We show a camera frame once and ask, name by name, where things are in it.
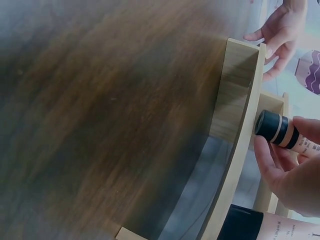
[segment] hand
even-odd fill
[[[263,74],[263,81],[277,77],[295,54],[298,37],[304,30],[307,14],[307,5],[302,4],[302,0],[299,1],[301,5],[295,8],[284,1],[262,28],[243,37],[247,41],[258,41],[264,38],[265,64],[278,57],[273,67]]]
[[[320,121],[293,118],[298,131],[320,144]],[[254,139],[255,157],[261,177],[269,189],[289,209],[306,217],[320,217],[320,155],[298,155],[298,163],[289,150],[267,143],[262,136]]]

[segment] fingernail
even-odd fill
[[[265,58],[266,58],[266,59],[269,59],[269,58],[271,58],[271,56],[272,56],[273,54],[274,54],[274,53],[273,53],[272,49],[268,49],[268,50],[266,51]]]

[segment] white label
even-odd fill
[[[256,240],[320,240],[320,225],[266,212]]]

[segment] wood grain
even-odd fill
[[[249,4],[0,1],[0,239],[156,239]]]

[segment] light wooden shelf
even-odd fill
[[[243,169],[248,149],[253,148],[253,130],[260,112],[264,109],[289,115],[288,95],[283,97],[261,91],[266,46],[260,47],[229,39],[216,106],[209,135],[233,143],[227,166],[216,195],[198,238],[217,239]],[[278,204],[277,197],[260,182],[254,204],[256,210],[288,215],[289,211]],[[144,240],[135,233],[122,228],[117,240]]]

